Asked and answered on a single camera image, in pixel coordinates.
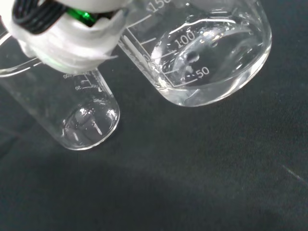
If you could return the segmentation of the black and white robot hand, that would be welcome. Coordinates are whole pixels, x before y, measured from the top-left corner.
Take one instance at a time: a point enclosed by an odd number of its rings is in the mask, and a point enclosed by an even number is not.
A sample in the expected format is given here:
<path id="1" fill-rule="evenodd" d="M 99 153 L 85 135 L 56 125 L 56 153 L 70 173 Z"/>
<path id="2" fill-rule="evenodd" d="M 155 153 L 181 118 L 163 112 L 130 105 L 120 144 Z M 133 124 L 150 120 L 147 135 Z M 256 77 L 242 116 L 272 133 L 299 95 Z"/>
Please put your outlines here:
<path id="1" fill-rule="evenodd" d="M 112 59 L 131 5 L 130 0 L 3 0 L 0 16 L 27 57 L 76 74 Z"/>

